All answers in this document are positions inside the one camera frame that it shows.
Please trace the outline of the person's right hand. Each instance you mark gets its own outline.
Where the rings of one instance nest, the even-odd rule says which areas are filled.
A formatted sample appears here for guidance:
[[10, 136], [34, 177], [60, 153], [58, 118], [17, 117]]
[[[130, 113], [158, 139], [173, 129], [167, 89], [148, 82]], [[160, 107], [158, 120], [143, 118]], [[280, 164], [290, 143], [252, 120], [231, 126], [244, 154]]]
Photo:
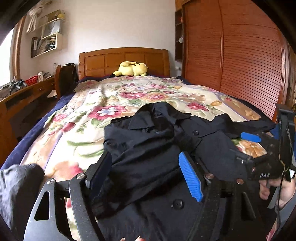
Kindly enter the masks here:
[[280, 199], [278, 207], [280, 209], [284, 208], [284, 206], [292, 199], [295, 194], [295, 180], [292, 179], [290, 182], [283, 180], [281, 182], [281, 178], [279, 179], [269, 179], [269, 180], [260, 180], [259, 187], [259, 197], [263, 200], [267, 200], [270, 195], [270, 188], [267, 186], [268, 184], [273, 187], [281, 186], [280, 191]]

